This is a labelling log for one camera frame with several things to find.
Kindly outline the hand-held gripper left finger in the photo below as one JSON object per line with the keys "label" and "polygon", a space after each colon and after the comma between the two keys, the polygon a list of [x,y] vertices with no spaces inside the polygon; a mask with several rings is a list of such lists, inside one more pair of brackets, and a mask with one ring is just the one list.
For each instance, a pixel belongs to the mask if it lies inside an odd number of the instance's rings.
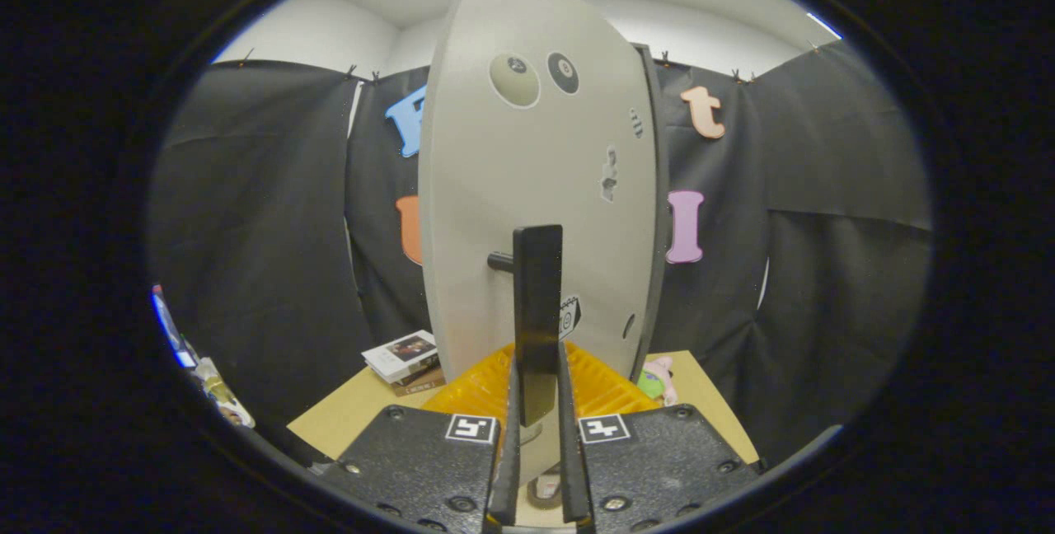
{"label": "hand-held gripper left finger", "polygon": [[321,480],[359,503],[438,531],[516,522],[519,371],[512,345],[492,352],[422,409],[389,404]]}

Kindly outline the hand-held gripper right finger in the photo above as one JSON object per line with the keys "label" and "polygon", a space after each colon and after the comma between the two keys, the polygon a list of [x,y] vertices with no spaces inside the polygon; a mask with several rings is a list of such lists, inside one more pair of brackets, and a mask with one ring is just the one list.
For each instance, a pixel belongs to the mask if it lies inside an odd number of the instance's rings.
{"label": "hand-held gripper right finger", "polygon": [[569,354],[556,374],[565,522],[577,531],[645,531],[703,518],[760,478],[691,404],[578,417]]}

